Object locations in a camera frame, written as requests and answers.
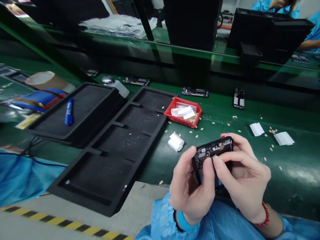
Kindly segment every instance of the white bottle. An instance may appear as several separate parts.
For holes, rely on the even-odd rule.
[[[110,76],[103,77],[102,81],[104,82],[104,85],[110,86],[110,87],[115,87],[116,89],[118,89],[120,95],[123,98],[126,98],[128,96],[128,94],[130,93],[129,90],[120,81],[114,80]]]

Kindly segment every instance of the black tray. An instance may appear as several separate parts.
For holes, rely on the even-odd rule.
[[[48,191],[108,217],[117,213],[156,144],[167,120],[163,113],[175,96],[141,87]]]
[[[69,98],[74,99],[74,123],[66,126],[64,121]],[[50,141],[83,148],[125,102],[116,88],[84,83],[31,124],[28,131]]]

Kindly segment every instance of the blue smock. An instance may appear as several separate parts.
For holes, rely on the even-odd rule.
[[[36,159],[46,164],[64,165]],[[64,169],[61,166],[42,165],[25,156],[0,154],[0,207],[43,194]]]
[[[313,14],[309,18],[309,21],[313,22],[315,26],[305,40],[320,40],[320,10]],[[320,53],[320,48],[314,48],[308,51]]]
[[[273,12],[274,13],[275,12],[274,8],[269,9],[271,2],[272,2],[272,0],[259,0],[252,5],[251,10],[260,11],[260,12]],[[300,5],[300,3],[298,3],[297,9],[290,13],[291,17],[293,17],[295,19],[297,19],[300,14],[299,5]],[[289,12],[290,12],[290,6],[286,6],[284,8],[281,8],[277,13],[289,14]]]
[[[199,226],[189,232],[180,232],[173,217],[174,209],[170,205],[170,193],[153,204],[151,224],[144,227],[135,238],[136,240],[156,239],[265,239],[235,208],[215,200]],[[320,233],[316,230],[319,225],[301,228],[306,231],[303,236],[300,232],[292,231],[290,223],[280,216],[284,229],[278,240],[285,239],[319,239]]]

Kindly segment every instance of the metal cap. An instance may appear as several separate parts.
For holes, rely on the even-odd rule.
[[[107,85],[115,83],[114,79],[112,77],[110,77],[110,76],[103,77],[102,81]]]

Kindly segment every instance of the yellow and black hazard tape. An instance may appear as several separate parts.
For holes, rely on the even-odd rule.
[[[121,233],[107,231],[102,228],[92,227],[80,222],[74,222],[64,218],[48,215],[45,213],[31,211],[29,209],[21,208],[18,206],[3,207],[3,208],[0,208],[0,211],[13,213],[19,216],[32,219],[34,221],[41,221],[54,226],[59,226],[59,227],[67,228],[70,230],[76,230],[88,235],[101,237],[103,239],[111,239],[111,240],[133,240],[134,239],[134,237],[127,236]]]

